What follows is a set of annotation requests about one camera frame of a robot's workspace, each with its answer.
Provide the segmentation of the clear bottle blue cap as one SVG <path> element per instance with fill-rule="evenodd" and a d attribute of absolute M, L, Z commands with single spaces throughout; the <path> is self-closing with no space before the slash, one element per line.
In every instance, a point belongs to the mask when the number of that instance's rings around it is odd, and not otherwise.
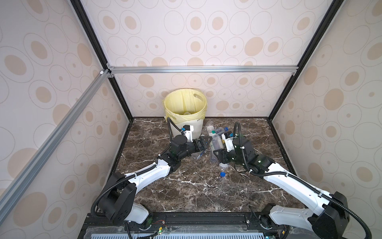
<path fill-rule="evenodd" d="M 205 154 L 205 152 L 206 151 L 193 153 L 191 157 L 193 158 L 193 160 L 199 160 Z"/>

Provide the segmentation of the clear bottle purple label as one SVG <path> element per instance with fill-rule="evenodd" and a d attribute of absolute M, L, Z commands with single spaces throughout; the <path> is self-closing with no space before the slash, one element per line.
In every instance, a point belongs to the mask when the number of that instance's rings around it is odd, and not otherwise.
<path fill-rule="evenodd" d="M 219 163 L 218 151 L 215 152 L 213 150 L 210 151 L 210 162 L 211 163 Z"/>

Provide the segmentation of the Pepsi bottle blue cap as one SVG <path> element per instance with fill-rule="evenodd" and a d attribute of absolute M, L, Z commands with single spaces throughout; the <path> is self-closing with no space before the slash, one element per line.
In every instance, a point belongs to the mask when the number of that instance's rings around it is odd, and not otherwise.
<path fill-rule="evenodd" d="M 226 163 L 220 163 L 219 164 L 219 170 L 220 170 L 219 177 L 220 177 L 221 181 L 224 181 L 227 179 L 228 169 L 229 169 L 228 164 L 226 164 Z"/>

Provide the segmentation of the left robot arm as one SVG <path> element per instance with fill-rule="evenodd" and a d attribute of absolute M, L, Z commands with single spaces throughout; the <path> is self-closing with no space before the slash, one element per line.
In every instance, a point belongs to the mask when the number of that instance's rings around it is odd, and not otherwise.
<path fill-rule="evenodd" d="M 167 124 L 169 145 L 149 166 L 130 174 L 114 173 L 93 202 L 92 217 L 107 218 L 115 225 L 124 221 L 143 224 L 149 212 L 134 202 L 136 194 L 156 180 L 175 172 L 184 158 L 205 151 L 212 142 L 211 136 L 193 139 L 194 128 L 191 125 L 179 128 L 170 118 L 167 118 Z"/>

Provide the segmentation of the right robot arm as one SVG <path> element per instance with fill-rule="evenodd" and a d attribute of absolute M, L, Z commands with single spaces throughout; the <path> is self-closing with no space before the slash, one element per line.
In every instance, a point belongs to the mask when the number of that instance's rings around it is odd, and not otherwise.
<path fill-rule="evenodd" d="M 329 193 L 297 177 L 272 158 L 257 154 L 252 143 L 239 135 L 214 135 L 211 150 L 223 163 L 242 165 L 250 174 L 282 188 L 302 202 L 306 209 L 270 205 L 260 221 L 264 228 L 270 223 L 288 225 L 314 232 L 321 239 L 341 239 L 350 219 L 355 219 L 365 231 L 367 239 L 372 233 L 367 224 L 348 208 L 347 198 L 339 193 Z"/>

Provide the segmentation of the white plastic waste bin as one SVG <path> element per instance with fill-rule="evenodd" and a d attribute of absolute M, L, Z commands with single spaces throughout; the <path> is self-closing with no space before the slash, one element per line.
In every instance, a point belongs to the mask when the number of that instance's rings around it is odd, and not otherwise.
<path fill-rule="evenodd" d="M 203 122 L 204 121 L 202 119 L 189 120 L 189 121 L 177 123 L 176 126 L 178 128 L 182 128 L 184 125 L 192 125 L 194 127 L 194 131 L 192 132 L 192 137 L 193 139 L 197 139 L 202 134 Z"/>

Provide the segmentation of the yellow bin liner bag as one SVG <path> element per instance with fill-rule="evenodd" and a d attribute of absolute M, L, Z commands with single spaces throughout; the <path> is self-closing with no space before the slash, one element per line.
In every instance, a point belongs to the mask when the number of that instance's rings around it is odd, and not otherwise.
<path fill-rule="evenodd" d="M 163 100 L 165 117 L 179 124 L 206 117 L 208 101 L 205 95 L 195 89 L 178 89 Z"/>

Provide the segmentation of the soda water bottle blue cap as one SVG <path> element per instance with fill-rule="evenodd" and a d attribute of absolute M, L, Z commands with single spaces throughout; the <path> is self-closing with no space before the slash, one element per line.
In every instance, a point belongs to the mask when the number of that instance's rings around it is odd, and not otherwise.
<path fill-rule="evenodd" d="M 218 127 L 215 129 L 215 133 L 219 136 L 221 136 L 222 134 L 228 132 L 229 129 L 227 127 Z"/>

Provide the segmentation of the clear crushed bottle white cap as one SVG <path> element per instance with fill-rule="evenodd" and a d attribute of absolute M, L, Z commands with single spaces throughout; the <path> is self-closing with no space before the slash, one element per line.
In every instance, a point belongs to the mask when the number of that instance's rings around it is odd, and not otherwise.
<path fill-rule="evenodd" d="M 209 120 L 206 124 L 205 124 L 205 128 L 208 129 L 208 128 L 212 128 L 214 129 L 214 123 L 212 120 Z"/>

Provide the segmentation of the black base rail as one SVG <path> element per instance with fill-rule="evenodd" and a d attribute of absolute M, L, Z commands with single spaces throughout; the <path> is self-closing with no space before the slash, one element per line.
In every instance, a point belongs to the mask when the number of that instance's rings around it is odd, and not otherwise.
<path fill-rule="evenodd" d="M 80 239 L 316 239 L 314 232 L 291 226 L 264 229 L 251 212 L 154 213 L 152 224 L 124 222 L 117 226 L 107 219 L 87 216 Z"/>

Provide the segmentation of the horizontal aluminium rail back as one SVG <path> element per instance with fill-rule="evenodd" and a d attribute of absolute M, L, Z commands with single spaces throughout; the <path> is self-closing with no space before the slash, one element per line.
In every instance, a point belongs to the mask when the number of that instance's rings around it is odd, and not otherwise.
<path fill-rule="evenodd" d="M 294 73 L 297 65 L 256 65 L 256 66 L 110 66 L 111 74 L 180 74 L 180 73 Z"/>

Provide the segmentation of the black frame post left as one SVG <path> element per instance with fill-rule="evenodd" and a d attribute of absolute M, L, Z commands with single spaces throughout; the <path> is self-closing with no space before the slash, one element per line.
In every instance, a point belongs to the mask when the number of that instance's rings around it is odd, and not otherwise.
<path fill-rule="evenodd" d="M 97 59 L 99 60 L 101 66 L 103 69 L 109 70 L 110 68 L 108 67 L 108 60 L 105 56 L 105 53 L 102 49 L 102 46 L 100 44 L 100 41 L 98 40 L 98 37 L 96 36 L 96 33 L 92 27 L 92 24 L 86 14 L 85 8 L 81 1 L 79 0 L 70 0 L 70 4 L 72 5 L 86 35 L 87 38 L 96 54 Z M 129 121 L 133 120 L 134 117 L 131 114 L 131 111 L 126 103 L 126 100 L 122 94 L 121 88 L 117 83 L 117 80 L 114 76 L 111 76 L 108 78 L 109 82 L 111 83 L 111 86 L 117 96 L 117 99 L 119 100 L 122 109 L 124 110 L 127 118 Z"/>

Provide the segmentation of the black frame post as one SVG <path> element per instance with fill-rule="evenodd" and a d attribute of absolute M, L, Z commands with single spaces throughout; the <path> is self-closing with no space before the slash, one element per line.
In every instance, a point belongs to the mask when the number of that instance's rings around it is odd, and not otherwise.
<path fill-rule="evenodd" d="M 297 81 L 298 77 L 302 73 L 304 67 L 308 63 L 309 59 L 313 55 L 314 51 L 316 50 L 317 46 L 321 42 L 322 38 L 324 37 L 325 33 L 329 29 L 329 26 L 333 22 L 335 16 L 337 15 L 338 11 L 344 4 L 344 0 L 335 0 L 332 1 L 326 14 L 323 16 L 322 21 L 319 23 L 318 28 L 316 32 L 314 33 L 311 41 L 307 45 L 307 48 L 305 52 L 303 53 L 300 61 L 297 64 L 297 71 L 292 74 L 292 76 L 287 81 L 287 84 L 285 88 L 283 89 L 280 97 L 278 98 L 274 108 L 272 109 L 269 117 L 268 122 L 272 122 L 274 118 L 276 117 L 278 111 L 280 110 L 281 106 L 283 105 L 285 99 L 287 98 L 288 94 L 292 90 L 295 82 Z"/>
<path fill-rule="evenodd" d="M 79 0 L 70 0 L 70 4 L 72 5 L 86 35 L 87 38 L 96 54 L 97 59 L 99 60 L 101 66 L 103 69 L 109 70 L 110 68 L 108 67 L 108 60 L 105 56 L 105 53 L 102 49 L 102 46 L 100 44 L 100 41 L 98 40 L 98 37 L 96 36 L 96 33 L 92 27 L 92 24 L 86 14 L 85 8 L 81 1 Z M 134 117 L 131 114 L 131 111 L 126 103 L 126 100 L 122 94 L 121 88 L 117 83 L 117 80 L 114 76 L 111 76 L 108 78 L 109 82 L 111 83 L 111 86 L 117 96 L 117 99 L 119 100 L 122 109 L 124 110 L 127 118 L 129 121 L 133 120 Z"/>

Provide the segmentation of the black frame post right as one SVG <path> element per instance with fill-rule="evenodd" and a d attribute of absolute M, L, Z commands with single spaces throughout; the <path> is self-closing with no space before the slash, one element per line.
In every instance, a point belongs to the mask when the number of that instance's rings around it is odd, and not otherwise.
<path fill-rule="evenodd" d="M 324 37 L 325 33 L 329 29 L 329 26 L 333 22 L 335 16 L 337 15 L 338 11 L 344 4 L 344 0 L 335 0 L 332 1 L 326 14 L 323 16 L 322 21 L 319 23 L 318 28 L 316 32 L 314 33 L 311 41 L 307 45 L 307 48 L 305 52 L 303 53 L 300 61 L 297 64 L 297 71 L 292 74 L 292 76 L 287 81 L 287 84 L 285 88 L 283 89 L 280 97 L 278 98 L 274 108 L 272 109 L 269 117 L 268 122 L 272 122 L 274 118 L 276 117 L 278 111 L 280 110 L 281 106 L 283 105 L 285 99 L 287 98 L 288 94 L 292 90 L 295 82 L 297 81 L 298 77 L 302 73 L 304 67 L 308 63 L 309 59 L 313 55 L 314 51 L 316 50 L 317 46 L 321 42 L 322 38 Z"/>

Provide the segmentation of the aluminium rail left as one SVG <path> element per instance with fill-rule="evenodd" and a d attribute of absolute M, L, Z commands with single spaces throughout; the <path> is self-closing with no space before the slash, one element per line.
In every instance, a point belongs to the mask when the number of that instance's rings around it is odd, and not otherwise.
<path fill-rule="evenodd" d="M 89 104 L 101 84 L 108 78 L 111 71 L 104 69 L 90 84 L 74 106 L 65 115 L 44 144 L 33 155 L 31 161 L 23 168 L 17 178 L 12 182 L 5 194 L 1 197 L 1 224 L 4 223 L 10 212 L 16 206 L 22 195 L 36 178 L 54 150 L 58 147 L 67 132 L 71 129 L 85 107 Z"/>

